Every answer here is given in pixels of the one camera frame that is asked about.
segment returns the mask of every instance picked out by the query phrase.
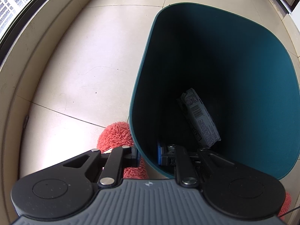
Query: trash can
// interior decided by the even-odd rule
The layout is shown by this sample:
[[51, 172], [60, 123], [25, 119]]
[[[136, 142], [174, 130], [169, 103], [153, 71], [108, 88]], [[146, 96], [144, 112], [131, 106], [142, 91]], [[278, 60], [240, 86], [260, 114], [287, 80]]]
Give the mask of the trash can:
[[300, 150], [299, 86], [290, 56], [263, 26], [214, 7], [178, 3], [154, 19], [130, 105], [130, 129], [144, 159], [157, 144], [199, 145], [176, 99], [193, 88], [219, 131], [212, 150], [283, 178]]

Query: fuzzy pink fabric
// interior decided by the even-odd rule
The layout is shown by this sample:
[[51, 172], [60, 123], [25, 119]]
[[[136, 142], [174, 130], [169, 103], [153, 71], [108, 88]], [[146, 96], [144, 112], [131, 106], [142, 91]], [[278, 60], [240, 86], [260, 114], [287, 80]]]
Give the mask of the fuzzy pink fabric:
[[[106, 127], [100, 134], [97, 148], [101, 153], [118, 146], [133, 146], [129, 124], [126, 122], [113, 123]], [[124, 169], [125, 179], [148, 179], [144, 160], [141, 158], [139, 167], [129, 167]]]
[[282, 205], [282, 208], [278, 214], [278, 216], [281, 216], [282, 214], [286, 213], [289, 211], [290, 209], [290, 205], [291, 205], [291, 202], [292, 202], [292, 197], [291, 195], [289, 194], [289, 192], [285, 192], [285, 200], [284, 200], [284, 203]]

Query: wall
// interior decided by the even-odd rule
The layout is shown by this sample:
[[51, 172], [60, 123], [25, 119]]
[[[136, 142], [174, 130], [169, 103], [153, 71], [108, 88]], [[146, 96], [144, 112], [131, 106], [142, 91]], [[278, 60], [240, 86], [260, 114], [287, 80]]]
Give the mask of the wall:
[[10, 199], [17, 180], [23, 123], [56, 45], [89, 0], [47, 0], [31, 17], [0, 67], [0, 224], [16, 218]]
[[293, 10], [290, 16], [298, 30], [300, 30], [300, 2], [296, 5], [295, 9]]

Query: logo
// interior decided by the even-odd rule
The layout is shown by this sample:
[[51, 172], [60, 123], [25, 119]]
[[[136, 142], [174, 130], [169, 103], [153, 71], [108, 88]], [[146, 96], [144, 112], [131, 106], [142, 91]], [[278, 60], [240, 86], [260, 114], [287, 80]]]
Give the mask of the logo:
[[150, 187], [150, 186], [152, 186], [154, 183], [152, 183], [151, 181], [148, 181], [148, 182], [146, 182], [146, 183], [144, 183], [146, 186], [148, 186], [148, 187]]

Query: metal bolt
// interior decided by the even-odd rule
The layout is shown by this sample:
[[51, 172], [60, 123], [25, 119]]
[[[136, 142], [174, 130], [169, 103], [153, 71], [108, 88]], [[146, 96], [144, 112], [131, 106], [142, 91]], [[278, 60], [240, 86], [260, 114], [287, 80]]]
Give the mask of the metal bolt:
[[182, 180], [182, 182], [185, 184], [185, 185], [194, 185], [195, 183], [197, 183], [197, 179], [193, 178], [193, 177], [187, 177], [187, 178], [184, 178]]
[[112, 185], [115, 182], [113, 178], [105, 177], [100, 179], [100, 184], [102, 185]]

